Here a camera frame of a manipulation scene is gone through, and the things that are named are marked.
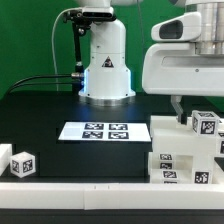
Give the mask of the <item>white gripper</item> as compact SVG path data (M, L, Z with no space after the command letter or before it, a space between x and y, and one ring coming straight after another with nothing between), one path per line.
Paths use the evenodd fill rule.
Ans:
M154 44L145 55L142 88L172 95L177 121L186 125L181 96L224 96L224 57L197 55L191 43Z

